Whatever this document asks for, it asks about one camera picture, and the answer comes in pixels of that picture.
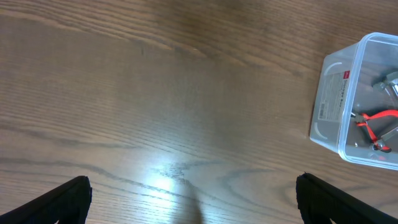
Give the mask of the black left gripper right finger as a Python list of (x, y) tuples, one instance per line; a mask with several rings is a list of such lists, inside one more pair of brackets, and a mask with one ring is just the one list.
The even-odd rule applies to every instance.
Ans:
[(310, 173), (297, 177), (296, 193), (304, 224), (397, 224), (397, 218)]

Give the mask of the red handled pliers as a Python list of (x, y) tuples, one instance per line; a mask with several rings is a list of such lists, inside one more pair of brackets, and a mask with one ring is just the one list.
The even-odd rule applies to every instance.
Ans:
[(385, 117), (395, 117), (397, 118), (397, 110), (385, 110), (379, 113), (376, 113), (372, 116), (367, 115), (366, 113), (358, 114), (351, 112), (351, 117), (354, 119), (354, 122), (359, 127), (365, 127), (367, 134), (372, 142), (371, 148), (373, 149), (373, 143), (379, 138), (375, 135), (374, 131), (371, 129), (370, 125), (368, 125), (368, 121), (372, 121), (375, 119), (385, 118)]

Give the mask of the silver wrench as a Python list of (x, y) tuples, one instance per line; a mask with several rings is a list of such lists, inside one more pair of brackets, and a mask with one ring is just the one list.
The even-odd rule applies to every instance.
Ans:
[(397, 127), (383, 134), (373, 143), (373, 149), (385, 153), (390, 153), (397, 149)]

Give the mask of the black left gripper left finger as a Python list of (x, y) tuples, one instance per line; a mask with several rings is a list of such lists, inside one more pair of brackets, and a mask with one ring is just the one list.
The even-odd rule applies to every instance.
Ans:
[(87, 176), (78, 176), (1, 215), (2, 224), (85, 224), (92, 201)]

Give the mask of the claw hammer orange black handle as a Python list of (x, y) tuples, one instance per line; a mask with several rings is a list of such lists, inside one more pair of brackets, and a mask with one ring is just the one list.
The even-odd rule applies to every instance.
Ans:
[(378, 93), (386, 92), (394, 101), (397, 101), (397, 70), (377, 77), (372, 88)]

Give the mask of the clear plastic storage container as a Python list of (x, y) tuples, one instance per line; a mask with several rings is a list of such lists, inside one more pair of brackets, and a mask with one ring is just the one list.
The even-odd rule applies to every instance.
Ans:
[[(383, 73), (397, 70), (397, 36), (373, 32), (358, 43), (325, 57), (313, 109), (310, 139), (337, 153), (343, 160), (365, 166), (397, 169), (397, 149), (375, 151), (365, 127), (351, 112), (372, 116), (397, 110), (386, 92), (372, 85)], [(377, 137), (397, 127), (397, 118), (368, 121)]]

